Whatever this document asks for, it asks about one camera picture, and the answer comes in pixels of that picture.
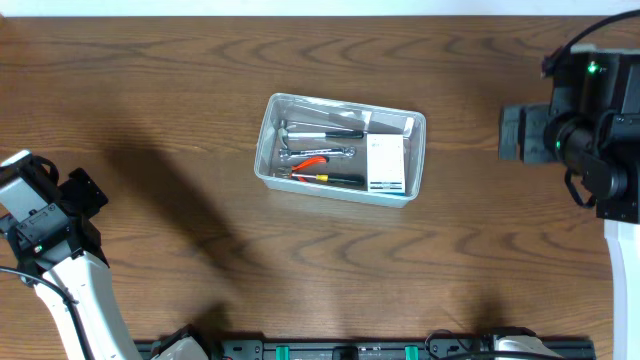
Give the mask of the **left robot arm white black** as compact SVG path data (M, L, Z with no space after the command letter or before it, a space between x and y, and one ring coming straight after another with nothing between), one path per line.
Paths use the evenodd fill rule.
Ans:
M151 344L132 339L118 308L112 273L90 219L108 202L78 168L63 184L38 168L1 170L1 234L56 324L70 359L206 359L188 329Z

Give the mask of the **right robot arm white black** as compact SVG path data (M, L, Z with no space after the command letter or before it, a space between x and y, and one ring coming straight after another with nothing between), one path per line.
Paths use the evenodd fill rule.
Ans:
M499 156L560 163L575 203L604 224L613 274L613 356L639 356L639 52L592 45L542 64L547 104L503 107Z

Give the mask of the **silver wrench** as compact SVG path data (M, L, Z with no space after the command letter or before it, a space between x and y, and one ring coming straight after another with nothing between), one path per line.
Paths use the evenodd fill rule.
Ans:
M307 149L307 150L291 150L280 149L278 155L282 159L289 158L311 158L315 156L321 157L353 157L356 154L355 147L336 147L336 148L321 148L321 149Z

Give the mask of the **black yellow screwdriver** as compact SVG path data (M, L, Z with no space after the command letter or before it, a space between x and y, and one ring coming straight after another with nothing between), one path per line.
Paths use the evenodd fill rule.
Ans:
M361 187L365 184L365 179L359 175L344 175L344 174L301 174L292 173L290 178L315 180L317 182L340 184L347 186Z

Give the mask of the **white blue cardboard box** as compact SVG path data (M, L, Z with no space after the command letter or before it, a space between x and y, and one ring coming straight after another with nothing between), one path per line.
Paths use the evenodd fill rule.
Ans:
M405 193L404 139L399 134L366 137L367 190L373 193Z

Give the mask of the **red handled pliers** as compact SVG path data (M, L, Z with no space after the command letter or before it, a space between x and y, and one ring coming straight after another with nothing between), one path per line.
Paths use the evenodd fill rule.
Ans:
M275 175L283 178L293 179L299 182L307 182L308 180L315 180L319 182L328 182L329 175L328 174L302 174L301 171L305 170L314 165L325 165L329 162L327 157L324 156L314 156L303 162L293 165L293 166L285 166L277 169Z

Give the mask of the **small hammer black handle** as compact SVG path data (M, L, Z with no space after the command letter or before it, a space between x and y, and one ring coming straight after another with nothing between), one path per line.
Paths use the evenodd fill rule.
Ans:
M286 150L289 149L288 142L290 140L301 139L362 139L363 131L358 130L336 130L328 132L290 132L285 122L280 123L278 129L279 142Z

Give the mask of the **clear plastic container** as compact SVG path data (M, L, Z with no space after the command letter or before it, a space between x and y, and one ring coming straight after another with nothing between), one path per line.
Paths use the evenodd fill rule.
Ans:
M278 129L285 122L290 132L358 130L362 139L301 139L288 142L291 150L355 147L353 157L327 157L302 174L359 175L361 187L308 180L299 182L276 176L278 168L297 165L309 158L282 159ZM267 187L276 190L351 202L402 208L419 194L426 149L426 117L415 111L343 102L316 97L276 93L269 99L257 142L254 172ZM366 137L368 134L399 134L404 139L405 193L373 193L367 190Z

